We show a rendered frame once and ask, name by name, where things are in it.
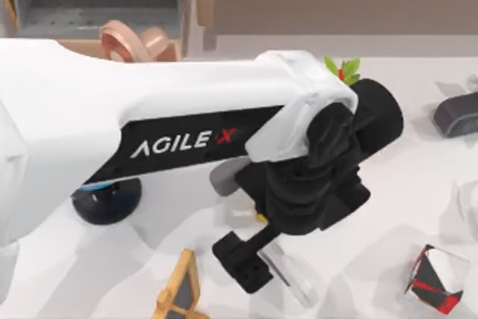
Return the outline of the black round base with blue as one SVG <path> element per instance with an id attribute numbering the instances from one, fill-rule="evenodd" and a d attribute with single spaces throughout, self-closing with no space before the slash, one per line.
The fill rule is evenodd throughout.
<path id="1" fill-rule="evenodd" d="M 93 225 L 111 225 L 126 219 L 142 197 L 141 180 L 127 179 L 93 189 L 77 190 L 72 205 L 78 216 Z"/>

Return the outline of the translucent white bottle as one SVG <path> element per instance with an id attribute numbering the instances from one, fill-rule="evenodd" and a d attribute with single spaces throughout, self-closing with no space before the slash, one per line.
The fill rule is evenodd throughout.
<path id="1" fill-rule="evenodd" d="M 305 308 L 318 302 L 317 292 L 298 262 L 275 241 L 259 250 L 259 256 Z"/>

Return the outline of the green plant with red flower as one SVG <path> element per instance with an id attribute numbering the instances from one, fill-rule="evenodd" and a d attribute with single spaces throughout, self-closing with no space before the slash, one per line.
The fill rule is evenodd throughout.
<path id="1" fill-rule="evenodd" d="M 340 66 L 337 66 L 335 62 L 328 56 L 324 56 L 323 60 L 328 71 L 338 77 L 346 85 L 352 86 L 360 80 L 360 58 L 353 58 L 351 60 L 343 61 Z"/>

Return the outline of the black and grey stapler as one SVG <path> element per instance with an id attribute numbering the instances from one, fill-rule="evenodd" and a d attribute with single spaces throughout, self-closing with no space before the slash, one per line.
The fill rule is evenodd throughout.
<path id="1" fill-rule="evenodd" d="M 478 92 L 445 99 L 435 109 L 433 122 L 445 138 L 478 133 Z"/>

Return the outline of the wooden framed blackboard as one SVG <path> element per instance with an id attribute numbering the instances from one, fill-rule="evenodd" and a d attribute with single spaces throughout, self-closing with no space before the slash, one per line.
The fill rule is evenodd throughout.
<path id="1" fill-rule="evenodd" d="M 157 297 L 151 319 L 210 319 L 197 309 L 200 294 L 195 253 L 183 249 L 168 283 Z"/>

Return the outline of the red black white cube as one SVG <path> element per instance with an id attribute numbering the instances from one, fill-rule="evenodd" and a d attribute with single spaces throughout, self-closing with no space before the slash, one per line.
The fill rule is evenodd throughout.
<path id="1" fill-rule="evenodd" d="M 426 244 L 412 265 L 404 294 L 448 315 L 462 299 L 470 268 L 467 259 Z"/>

